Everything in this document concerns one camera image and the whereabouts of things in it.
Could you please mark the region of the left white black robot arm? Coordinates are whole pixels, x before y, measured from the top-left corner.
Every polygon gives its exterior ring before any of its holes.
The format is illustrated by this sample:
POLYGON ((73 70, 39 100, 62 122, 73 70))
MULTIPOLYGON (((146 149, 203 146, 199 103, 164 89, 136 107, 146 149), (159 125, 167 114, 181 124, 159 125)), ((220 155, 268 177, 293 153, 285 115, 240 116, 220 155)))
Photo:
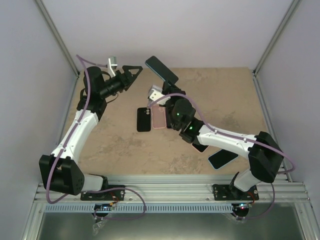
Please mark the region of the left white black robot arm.
POLYGON ((81 151, 90 133, 101 120, 106 108, 106 99, 127 91, 142 66, 124 65, 114 73, 102 71, 98 66, 85 69, 80 99, 74 120, 61 143, 50 155, 42 155, 39 168, 44 188, 68 195, 92 191, 99 200, 108 197, 110 188, 107 179, 100 175, 85 174, 78 165, 81 151))

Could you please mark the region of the light pink phone case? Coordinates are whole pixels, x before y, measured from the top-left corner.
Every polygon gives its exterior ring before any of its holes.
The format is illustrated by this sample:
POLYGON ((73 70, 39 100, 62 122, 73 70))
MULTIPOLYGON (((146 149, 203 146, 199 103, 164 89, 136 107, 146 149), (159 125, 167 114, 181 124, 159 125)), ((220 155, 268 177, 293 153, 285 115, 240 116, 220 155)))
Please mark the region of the light pink phone case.
POLYGON ((154 129, 162 129, 167 127, 166 109, 157 104, 151 107, 152 127, 154 129))

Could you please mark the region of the black phone case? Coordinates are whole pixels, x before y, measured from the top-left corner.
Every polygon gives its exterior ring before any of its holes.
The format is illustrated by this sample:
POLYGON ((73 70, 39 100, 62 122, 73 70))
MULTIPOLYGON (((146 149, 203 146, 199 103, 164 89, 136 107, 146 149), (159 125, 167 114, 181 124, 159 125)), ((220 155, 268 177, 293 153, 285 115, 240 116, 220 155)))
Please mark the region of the black phone case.
POLYGON ((151 131, 151 111, 147 107, 137 109, 136 130, 140 133, 151 131))

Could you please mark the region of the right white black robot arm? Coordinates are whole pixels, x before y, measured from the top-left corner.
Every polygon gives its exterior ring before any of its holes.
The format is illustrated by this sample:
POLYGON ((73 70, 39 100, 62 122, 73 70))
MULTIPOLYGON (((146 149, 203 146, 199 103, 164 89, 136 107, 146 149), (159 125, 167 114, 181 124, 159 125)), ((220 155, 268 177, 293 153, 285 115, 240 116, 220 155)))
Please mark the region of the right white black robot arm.
POLYGON ((185 142, 217 147, 248 160, 248 169, 237 173, 230 184, 232 198, 242 199, 251 187, 260 182, 274 182, 284 157, 269 133, 241 134, 206 124, 195 117, 196 109, 185 98, 185 91, 165 82, 161 92, 170 96, 164 104, 170 127, 178 131, 185 142))

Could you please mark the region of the black smartphone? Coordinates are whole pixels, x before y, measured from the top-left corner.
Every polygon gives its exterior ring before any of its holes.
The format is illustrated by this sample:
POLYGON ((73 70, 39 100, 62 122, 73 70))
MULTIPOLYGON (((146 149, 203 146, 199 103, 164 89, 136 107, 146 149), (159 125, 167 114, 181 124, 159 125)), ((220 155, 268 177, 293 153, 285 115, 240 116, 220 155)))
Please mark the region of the black smartphone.
POLYGON ((173 123, 173 120, 172 120, 172 115, 169 113, 169 112, 165 112, 165 118, 166 118, 166 128, 167 129, 172 129, 172 123, 173 123))

